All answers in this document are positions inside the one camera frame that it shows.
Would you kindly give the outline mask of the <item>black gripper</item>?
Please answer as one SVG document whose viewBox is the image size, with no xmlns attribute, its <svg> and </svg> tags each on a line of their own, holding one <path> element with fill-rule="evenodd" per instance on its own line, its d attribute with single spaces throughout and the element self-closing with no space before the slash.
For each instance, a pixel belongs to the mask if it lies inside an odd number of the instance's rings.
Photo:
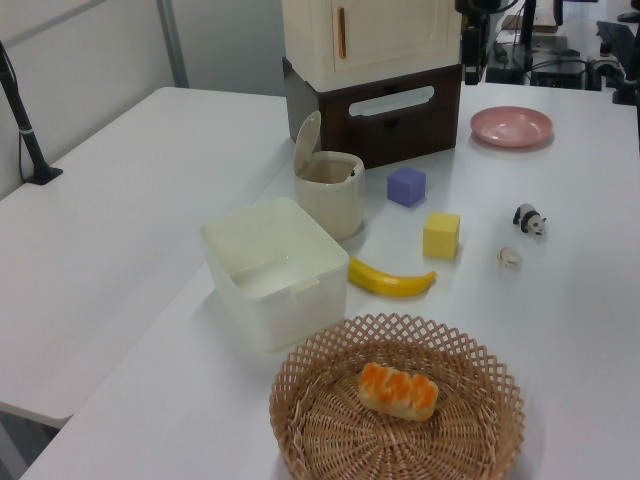
<svg viewBox="0 0 640 480">
<path fill-rule="evenodd" d="M 501 0 L 455 0 L 462 15 L 461 64 L 466 85 L 477 85 L 487 65 L 487 44 L 491 17 L 506 10 Z"/>
</svg>

